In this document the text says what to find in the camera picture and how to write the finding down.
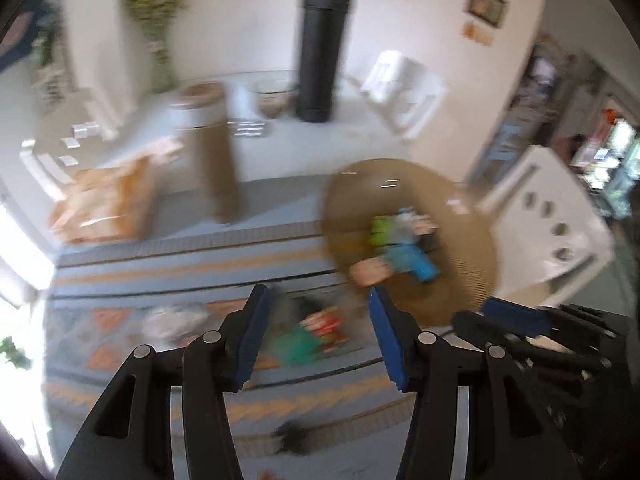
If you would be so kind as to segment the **white chair far left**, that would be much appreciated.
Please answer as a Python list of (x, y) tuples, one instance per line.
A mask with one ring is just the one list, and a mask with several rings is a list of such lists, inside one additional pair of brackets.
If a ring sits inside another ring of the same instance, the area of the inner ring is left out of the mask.
[(20, 157), (43, 192), (60, 202), (74, 174), (95, 167), (117, 138), (106, 107), (91, 89), (82, 88), (43, 118), (36, 135), (22, 143)]

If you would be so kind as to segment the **white chair near right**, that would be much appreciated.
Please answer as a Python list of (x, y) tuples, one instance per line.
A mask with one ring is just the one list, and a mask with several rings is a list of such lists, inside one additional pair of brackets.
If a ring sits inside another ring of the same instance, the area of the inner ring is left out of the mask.
[(550, 148), (531, 146), (478, 209), (497, 247), (499, 298), (558, 306), (614, 258), (610, 229)]

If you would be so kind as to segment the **green glass vase with plant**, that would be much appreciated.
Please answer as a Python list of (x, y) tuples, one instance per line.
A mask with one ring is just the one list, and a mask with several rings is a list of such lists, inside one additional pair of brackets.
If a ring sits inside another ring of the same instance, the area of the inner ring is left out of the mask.
[(151, 57), (151, 84), (154, 93), (164, 93), (177, 85), (167, 44), (168, 29), (188, 0), (122, 0), (129, 17), (136, 22)]

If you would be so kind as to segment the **lime green toy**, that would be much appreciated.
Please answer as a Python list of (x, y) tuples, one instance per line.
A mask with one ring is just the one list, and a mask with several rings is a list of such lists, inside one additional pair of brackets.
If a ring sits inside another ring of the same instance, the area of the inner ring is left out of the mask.
[(371, 246), (380, 248), (390, 245), (397, 245), (396, 240), (396, 217), (376, 216), (371, 220), (371, 232), (369, 243)]

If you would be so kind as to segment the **foil pill blister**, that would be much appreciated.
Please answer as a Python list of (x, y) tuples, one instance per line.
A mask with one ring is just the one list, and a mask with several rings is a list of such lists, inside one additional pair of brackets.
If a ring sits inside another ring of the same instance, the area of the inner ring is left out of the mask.
[(228, 126), (234, 136), (257, 138), (258, 136), (265, 136), (268, 132), (268, 124), (262, 120), (230, 119)]

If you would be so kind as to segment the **brown ribbed glass bowl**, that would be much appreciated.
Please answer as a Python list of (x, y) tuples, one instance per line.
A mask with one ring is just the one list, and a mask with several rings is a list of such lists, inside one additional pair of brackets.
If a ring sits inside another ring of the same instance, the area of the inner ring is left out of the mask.
[(412, 162), (379, 158), (337, 171), (324, 193), (321, 231), (360, 295), (382, 285), (422, 326), (480, 310), (498, 284), (488, 220), (461, 185)]

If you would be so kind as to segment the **white chair far right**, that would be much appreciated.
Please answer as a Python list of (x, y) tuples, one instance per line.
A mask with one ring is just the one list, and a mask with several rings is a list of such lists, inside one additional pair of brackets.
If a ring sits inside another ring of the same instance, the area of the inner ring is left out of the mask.
[(382, 51), (364, 78), (360, 92), (406, 142), (420, 136), (448, 94), (432, 70), (397, 50)]

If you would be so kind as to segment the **white carved shelf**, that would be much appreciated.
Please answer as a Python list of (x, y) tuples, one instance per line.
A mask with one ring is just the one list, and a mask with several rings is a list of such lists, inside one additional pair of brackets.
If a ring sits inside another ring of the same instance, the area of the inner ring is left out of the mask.
[(30, 78), (40, 108), (49, 113), (70, 93), (64, 46), (58, 37), (40, 35), (32, 43)]

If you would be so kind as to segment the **red chibi figurine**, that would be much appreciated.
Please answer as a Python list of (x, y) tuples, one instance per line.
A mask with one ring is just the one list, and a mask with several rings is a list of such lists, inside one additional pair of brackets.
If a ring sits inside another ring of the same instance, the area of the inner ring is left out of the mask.
[(330, 353), (347, 341), (343, 318), (337, 307), (326, 307), (320, 301), (300, 297), (295, 300), (298, 325), (312, 356)]

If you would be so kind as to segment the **gold cylindrical canister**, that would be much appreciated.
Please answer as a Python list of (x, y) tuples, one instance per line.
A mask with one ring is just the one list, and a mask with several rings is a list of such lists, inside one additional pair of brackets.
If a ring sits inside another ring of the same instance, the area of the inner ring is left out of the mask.
[(186, 159), (209, 215), (230, 224), (241, 215), (241, 193), (228, 124), (226, 89), (220, 81), (180, 89), (169, 107)]

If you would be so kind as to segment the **white chair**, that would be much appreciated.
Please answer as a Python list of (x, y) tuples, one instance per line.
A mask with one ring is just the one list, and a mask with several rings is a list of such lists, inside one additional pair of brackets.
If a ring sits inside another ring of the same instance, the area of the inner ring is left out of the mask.
[(550, 148), (531, 146), (478, 209), (497, 247), (499, 298), (558, 306), (614, 258), (610, 229)]
[(82, 88), (43, 118), (36, 135), (22, 143), (20, 157), (43, 192), (60, 202), (74, 174), (95, 167), (117, 138), (106, 107), (91, 89)]
[(420, 136), (448, 94), (432, 70), (397, 50), (382, 51), (364, 78), (360, 92), (406, 142)]

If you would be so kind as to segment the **pink patterned box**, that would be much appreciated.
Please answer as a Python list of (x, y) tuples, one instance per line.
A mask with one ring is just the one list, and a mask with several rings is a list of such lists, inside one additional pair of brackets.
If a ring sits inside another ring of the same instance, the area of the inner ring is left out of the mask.
[(349, 267), (350, 277), (360, 287), (375, 286), (394, 274), (394, 268), (380, 256), (363, 259)]

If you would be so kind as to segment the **black thermos bottle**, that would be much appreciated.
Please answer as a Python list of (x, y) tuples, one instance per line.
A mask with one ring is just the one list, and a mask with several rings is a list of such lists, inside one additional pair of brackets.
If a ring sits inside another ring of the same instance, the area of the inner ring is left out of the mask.
[(350, 0), (302, 0), (296, 115), (328, 122)]

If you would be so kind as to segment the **light blue gummy toy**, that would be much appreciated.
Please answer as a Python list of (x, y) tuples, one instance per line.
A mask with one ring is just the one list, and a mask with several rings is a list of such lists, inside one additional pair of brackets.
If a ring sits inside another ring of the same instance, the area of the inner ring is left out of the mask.
[(414, 244), (421, 236), (420, 229), (426, 217), (411, 207), (400, 208), (395, 217), (398, 244)]

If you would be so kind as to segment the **small black toy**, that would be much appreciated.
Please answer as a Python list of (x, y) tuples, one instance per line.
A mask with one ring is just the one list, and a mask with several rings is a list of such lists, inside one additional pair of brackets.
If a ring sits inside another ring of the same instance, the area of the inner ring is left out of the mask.
[(299, 420), (288, 420), (272, 434), (272, 437), (276, 441), (277, 454), (306, 456), (318, 450), (314, 428), (305, 426)]

